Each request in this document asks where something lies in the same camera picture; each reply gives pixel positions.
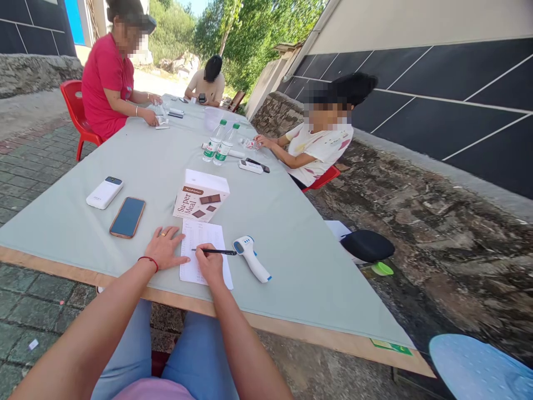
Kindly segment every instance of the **light green tablecloth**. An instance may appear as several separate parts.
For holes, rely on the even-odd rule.
[[[123,129],[2,227],[0,245],[117,277],[143,254],[157,226],[182,225],[172,216],[174,200],[184,170],[196,169],[228,180],[231,194],[211,220],[222,225],[226,247],[231,249],[238,237],[252,236],[259,260],[272,275],[261,284],[242,257],[229,257],[233,296],[242,310],[413,348],[273,155],[266,149],[247,154],[270,167],[270,174],[261,175],[239,169],[232,157],[222,167],[203,162],[200,145],[209,137],[203,106],[172,103],[185,111],[185,118],[169,117],[172,127],[165,130],[129,118]],[[253,136],[251,125],[240,118],[243,134]],[[124,187],[106,210],[88,206],[87,195],[107,176],[122,179]],[[109,234],[127,196],[146,201],[132,239]],[[207,286],[180,281],[177,268],[159,272],[150,286],[211,300]]]

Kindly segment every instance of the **green cap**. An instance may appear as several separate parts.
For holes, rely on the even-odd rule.
[[[394,275],[394,271],[387,264],[379,262],[372,266],[372,271],[380,276]]]

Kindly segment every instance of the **bracelet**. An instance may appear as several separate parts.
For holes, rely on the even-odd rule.
[[[139,257],[139,259],[137,261],[140,261],[141,258],[146,258],[146,259],[152,261],[155,264],[155,272],[157,273],[159,271],[159,266],[157,265],[157,262],[155,262],[155,260],[152,257],[142,256],[142,257]]]

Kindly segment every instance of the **pen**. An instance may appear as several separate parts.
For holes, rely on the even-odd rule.
[[[218,253],[218,254],[227,254],[228,256],[236,256],[237,252],[235,250],[211,250],[211,249],[202,249],[204,253]]]

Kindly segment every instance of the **thermometer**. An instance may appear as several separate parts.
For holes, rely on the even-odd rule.
[[[272,279],[272,276],[270,276],[265,267],[263,267],[257,259],[257,253],[254,252],[254,240],[251,236],[242,236],[241,238],[234,240],[233,248],[237,254],[244,257],[248,263],[248,267],[250,267],[255,277],[261,283],[267,283]]]

